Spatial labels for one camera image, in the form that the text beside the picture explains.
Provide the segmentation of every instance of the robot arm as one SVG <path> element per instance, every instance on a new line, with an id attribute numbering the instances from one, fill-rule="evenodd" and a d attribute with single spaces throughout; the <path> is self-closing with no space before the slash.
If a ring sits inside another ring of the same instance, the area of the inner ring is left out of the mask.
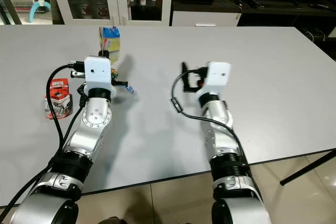
<path id="1" fill-rule="evenodd" d="M 72 63 L 76 72 L 85 77 L 83 96 L 86 107 L 80 125 L 54 157 L 51 170 L 32 188 L 14 213 L 12 224 L 75 223 L 78 206 L 75 203 L 83 190 L 102 145 L 104 132 L 112 120 L 109 103 L 115 95 L 111 84 L 111 62 L 107 58 L 87 57 Z"/>
<path id="2" fill-rule="evenodd" d="M 212 207 L 213 224 L 271 223 L 244 151 L 232 130 L 232 115 L 226 102 L 219 98 L 228 80 L 230 64 L 209 62 L 206 68 L 188 71 L 183 63 L 182 71 L 180 77 L 184 82 L 183 90 L 196 92 L 202 108 L 202 117 L 182 112 L 175 97 L 172 98 L 172 102 L 178 112 L 202 121 L 207 157 L 214 180 L 213 196 L 216 201 Z M 197 87 L 190 87 L 189 72 L 200 76 Z"/>

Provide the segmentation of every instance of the white cable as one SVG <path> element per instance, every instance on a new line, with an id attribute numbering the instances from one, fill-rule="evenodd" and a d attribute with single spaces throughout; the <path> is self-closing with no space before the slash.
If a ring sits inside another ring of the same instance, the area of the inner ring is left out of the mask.
<path id="1" fill-rule="evenodd" d="M 323 34 L 323 41 L 325 41 L 326 40 L 326 34 L 324 32 L 322 32 L 321 30 L 318 30 L 318 31 Z"/>
<path id="2" fill-rule="evenodd" d="M 311 38 L 313 39 L 312 42 L 314 43 L 314 35 L 310 31 L 308 31 L 308 30 L 306 30 L 304 28 L 301 28 L 301 29 L 310 34 Z"/>
<path id="3" fill-rule="evenodd" d="M 231 4 L 231 5 L 235 6 L 235 7 L 238 7 L 238 8 L 240 9 L 240 11 L 243 13 L 243 8 L 242 8 L 240 5 L 236 5 L 236 4 L 232 3 L 232 2 L 229 1 L 229 0 L 222 0 L 222 1 L 225 1 L 225 2 Z"/>

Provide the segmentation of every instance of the tiled floor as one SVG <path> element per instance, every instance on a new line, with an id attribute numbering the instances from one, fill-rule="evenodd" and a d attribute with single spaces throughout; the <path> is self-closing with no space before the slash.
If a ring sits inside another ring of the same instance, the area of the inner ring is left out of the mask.
<path id="1" fill-rule="evenodd" d="M 336 158 L 284 187 L 279 185 L 322 155 L 252 166 L 273 224 L 336 223 Z M 168 180 L 83 196 L 78 203 L 79 224 L 96 224 L 111 216 L 129 224 L 211 223 L 212 178 L 207 173 Z"/>
<path id="2" fill-rule="evenodd" d="M 9 13 L 6 13 L 6 14 L 7 14 L 7 17 L 9 18 L 10 23 L 14 24 Z M 51 12 L 35 13 L 33 23 L 29 22 L 29 12 L 17 12 L 17 15 L 19 16 L 19 19 L 22 25 L 52 25 L 53 24 Z M 0 25 L 3 25 L 3 24 L 4 24 L 3 21 L 0 19 Z"/>

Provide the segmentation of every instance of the gray tabletop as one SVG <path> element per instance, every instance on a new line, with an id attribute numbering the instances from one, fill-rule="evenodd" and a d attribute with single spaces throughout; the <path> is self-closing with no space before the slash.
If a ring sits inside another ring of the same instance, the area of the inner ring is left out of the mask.
<path id="1" fill-rule="evenodd" d="M 232 64 L 223 98 L 249 163 L 336 147 L 336 64 L 290 27 L 121 27 L 119 90 L 113 124 L 85 192 L 209 170 L 200 123 L 175 112 L 170 87 L 181 71 L 207 61 Z M 58 146 L 45 118 L 50 73 L 96 55 L 97 26 L 0 27 L 0 205 L 42 169 Z M 69 78 L 64 70 L 58 77 Z M 70 80 L 74 110 L 81 80 Z M 199 114 L 195 94 L 176 95 Z M 60 120 L 63 131 L 72 116 Z"/>

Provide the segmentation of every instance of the red and white box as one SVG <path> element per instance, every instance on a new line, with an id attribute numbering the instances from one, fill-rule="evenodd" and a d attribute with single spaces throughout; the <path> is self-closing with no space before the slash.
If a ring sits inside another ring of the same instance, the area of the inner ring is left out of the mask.
<path id="1" fill-rule="evenodd" d="M 54 106 L 56 117 L 65 118 L 70 113 L 71 99 L 69 93 L 68 79 L 53 79 L 50 84 L 50 98 Z M 47 118 L 53 119 L 45 96 L 45 111 Z"/>

